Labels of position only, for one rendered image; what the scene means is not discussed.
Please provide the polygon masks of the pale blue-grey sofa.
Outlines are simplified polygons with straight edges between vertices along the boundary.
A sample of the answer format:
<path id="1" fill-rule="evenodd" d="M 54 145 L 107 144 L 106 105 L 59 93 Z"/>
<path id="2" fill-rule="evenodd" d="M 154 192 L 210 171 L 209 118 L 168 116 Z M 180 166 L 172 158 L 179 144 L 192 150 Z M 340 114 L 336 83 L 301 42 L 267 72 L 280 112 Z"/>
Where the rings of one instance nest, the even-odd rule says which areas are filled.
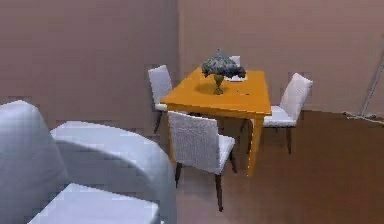
<path id="1" fill-rule="evenodd" d="M 0 105 L 0 224 L 178 224 L 173 174 L 137 133 Z"/>

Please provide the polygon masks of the orange wooden dining table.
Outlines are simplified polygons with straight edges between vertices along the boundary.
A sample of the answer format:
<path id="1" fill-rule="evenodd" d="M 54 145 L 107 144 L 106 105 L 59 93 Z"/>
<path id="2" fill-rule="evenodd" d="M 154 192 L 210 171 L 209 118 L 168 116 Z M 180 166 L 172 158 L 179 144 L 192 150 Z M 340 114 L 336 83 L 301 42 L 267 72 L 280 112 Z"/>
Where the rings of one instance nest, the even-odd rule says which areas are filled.
<path id="1" fill-rule="evenodd" d="M 247 176 L 252 177 L 266 116 L 271 115 L 268 86 L 263 71 L 247 70 L 246 80 L 221 84 L 223 93 L 214 93 L 216 84 L 212 75 L 204 77 L 197 67 L 160 102 L 171 111 L 185 111 L 253 120 L 251 150 L 248 156 Z"/>

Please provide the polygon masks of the grey-green plant in vase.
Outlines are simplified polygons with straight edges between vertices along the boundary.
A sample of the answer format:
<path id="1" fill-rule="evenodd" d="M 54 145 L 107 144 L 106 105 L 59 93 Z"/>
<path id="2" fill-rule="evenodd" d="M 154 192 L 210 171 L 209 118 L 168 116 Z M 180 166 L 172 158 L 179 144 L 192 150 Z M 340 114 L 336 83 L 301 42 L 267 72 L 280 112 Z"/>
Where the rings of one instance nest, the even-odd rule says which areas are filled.
<path id="1" fill-rule="evenodd" d="M 214 75 L 216 84 L 214 93 L 216 95 L 221 95 L 223 93 L 221 84 L 224 80 L 224 76 L 230 78 L 233 76 L 246 76 L 245 69 L 242 66 L 238 67 L 235 62 L 230 59 L 230 56 L 224 55 L 220 49 L 218 49 L 212 57 L 203 62 L 201 70 L 205 78 Z"/>

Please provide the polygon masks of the grey floor lamp stand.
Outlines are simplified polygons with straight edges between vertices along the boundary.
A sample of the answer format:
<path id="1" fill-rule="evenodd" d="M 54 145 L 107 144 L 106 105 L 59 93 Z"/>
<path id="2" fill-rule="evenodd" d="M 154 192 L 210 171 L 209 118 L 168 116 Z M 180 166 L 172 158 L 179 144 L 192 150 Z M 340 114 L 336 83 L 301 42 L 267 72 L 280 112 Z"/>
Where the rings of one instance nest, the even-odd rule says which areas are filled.
<path id="1" fill-rule="evenodd" d="M 372 76 L 372 79 L 367 87 L 367 92 L 362 102 L 362 105 L 360 107 L 360 110 L 357 113 L 343 111 L 342 114 L 347 119 L 356 119 L 356 120 L 360 119 L 360 120 L 364 120 L 371 123 L 377 123 L 384 126 L 384 121 L 378 121 L 377 116 L 375 114 L 368 112 L 369 103 L 374 95 L 376 86 L 383 72 L 384 72 L 384 43 L 380 49 L 380 56 L 377 62 L 377 69 L 374 75 Z"/>

